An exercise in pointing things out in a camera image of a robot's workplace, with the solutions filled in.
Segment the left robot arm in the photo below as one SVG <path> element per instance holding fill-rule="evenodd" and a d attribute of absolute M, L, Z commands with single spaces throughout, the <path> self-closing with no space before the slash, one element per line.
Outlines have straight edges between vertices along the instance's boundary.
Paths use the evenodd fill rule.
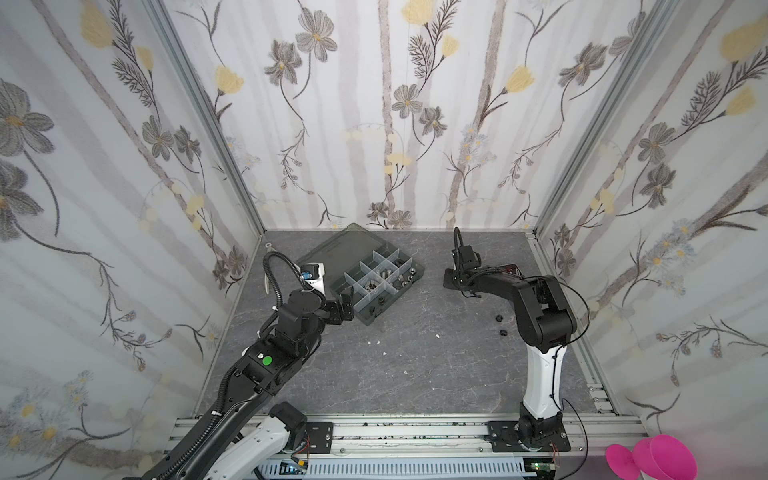
<path fill-rule="evenodd" d="M 299 265 L 269 251 L 263 269 L 276 297 L 272 314 L 224 374 L 212 406 L 144 478 L 244 479 L 270 457 L 309 446 L 307 417 L 288 402 L 249 434 L 241 431 L 308 362 L 326 326 L 353 319 L 352 300 L 326 296 L 321 263 Z"/>

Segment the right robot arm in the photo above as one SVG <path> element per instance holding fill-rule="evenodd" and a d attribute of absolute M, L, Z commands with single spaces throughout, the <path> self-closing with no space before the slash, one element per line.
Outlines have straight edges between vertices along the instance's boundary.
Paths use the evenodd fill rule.
<path fill-rule="evenodd" d="M 493 295 L 512 304 L 519 337 L 526 344 L 527 377 L 519 418 L 507 429 L 489 430 L 491 442 L 504 450 L 566 452 L 560 382 L 564 356 L 576 339 L 577 320 L 551 275 L 525 275 L 515 264 L 484 266 L 481 256 L 453 229 L 453 266 L 443 286 L 465 296 Z"/>

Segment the small tray with tools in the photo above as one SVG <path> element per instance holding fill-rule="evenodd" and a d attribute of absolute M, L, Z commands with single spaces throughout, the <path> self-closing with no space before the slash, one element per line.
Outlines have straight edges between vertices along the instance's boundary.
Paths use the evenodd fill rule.
<path fill-rule="evenodd" d="M 516 264 L 504 265 L 504 266 L 501 266 L 500 269 L 501 269 L 501 271 L 504 274 L 513 275 L 513 276 L 516 276 L 518 278 L 523 278 L 524 277 L 522 271 L 520 270 L 520 268 Z"/>

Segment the green compartment organizer box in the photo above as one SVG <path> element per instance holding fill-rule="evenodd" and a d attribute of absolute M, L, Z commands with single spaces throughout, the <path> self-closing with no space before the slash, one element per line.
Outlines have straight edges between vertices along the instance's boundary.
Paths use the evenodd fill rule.
<path fill-rule="evenodd" d="M 324 265 L 324 290 L 350 298 L 355 317 L 371 325 L 421 280 L 425 267 L 405 250 L 351 224 L 299 259 Z"/>

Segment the pink plastic cup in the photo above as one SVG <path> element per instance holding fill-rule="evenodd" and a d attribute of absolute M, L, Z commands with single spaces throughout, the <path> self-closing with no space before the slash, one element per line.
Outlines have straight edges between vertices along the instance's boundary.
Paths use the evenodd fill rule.
<path fill-rule="evenodd" d="M 605 459 L 610 470 L 624 480 L 636 480 L 642 474 L 651 479 L 694 480 L 699 473 L 690 449 L 676 437 L 664 434 L 642 439 L 632 449 L 610 445 Z"/>

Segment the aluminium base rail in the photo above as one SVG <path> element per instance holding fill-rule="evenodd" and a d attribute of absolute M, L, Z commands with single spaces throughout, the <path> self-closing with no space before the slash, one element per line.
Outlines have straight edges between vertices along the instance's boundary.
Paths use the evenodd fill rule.
<path fill-rule="evenodd" d="M 648 435 L 634 417 L 565 416 L 538 446 L 514 415 L 256 416 L 220 455 L 203 447 L 176 479 L 555 479 Z"/>

